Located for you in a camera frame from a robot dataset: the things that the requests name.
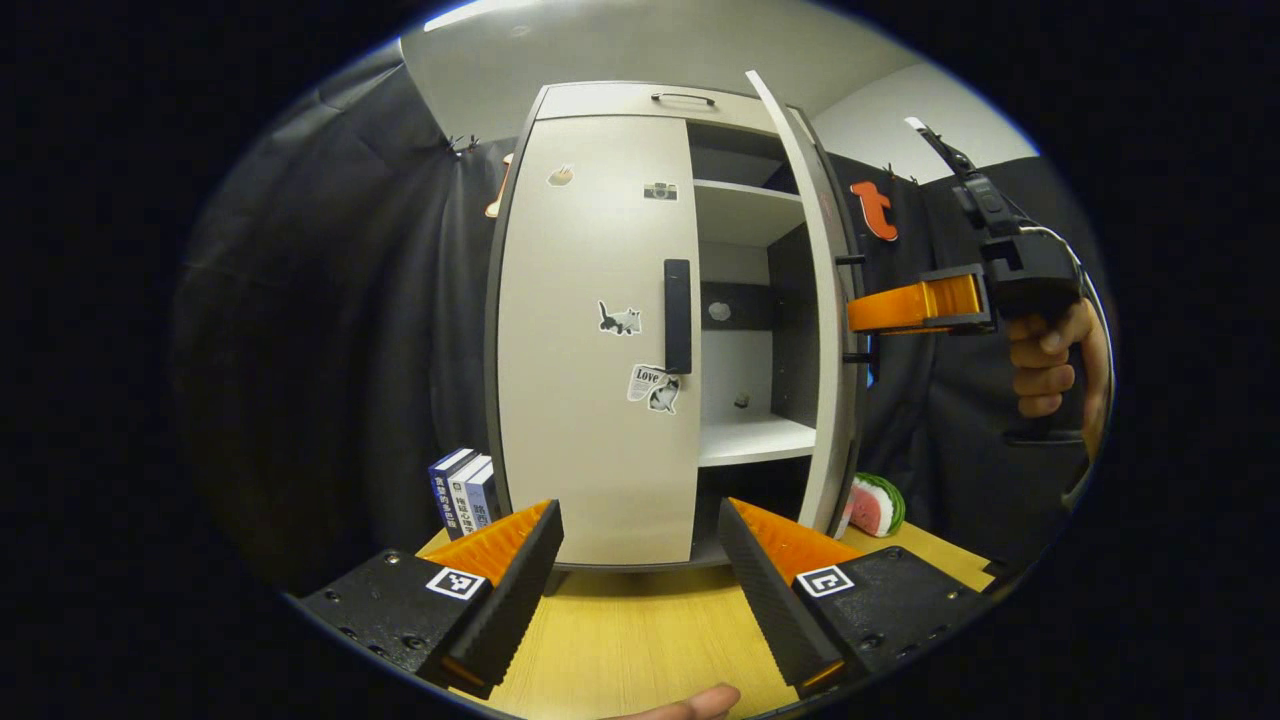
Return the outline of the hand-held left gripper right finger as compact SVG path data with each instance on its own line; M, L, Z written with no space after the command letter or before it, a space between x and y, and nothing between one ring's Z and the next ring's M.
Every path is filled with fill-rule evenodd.
M803 700L886 675L995 606L901 546L861 553L739 498L721 501L717 533L781 676Z

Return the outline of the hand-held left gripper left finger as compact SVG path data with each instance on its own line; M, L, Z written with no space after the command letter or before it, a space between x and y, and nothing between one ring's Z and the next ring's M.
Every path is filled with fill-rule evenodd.
M544 500L430 553L379 551L300 605L398 669L486 700L506 679L563 538L559 502Z

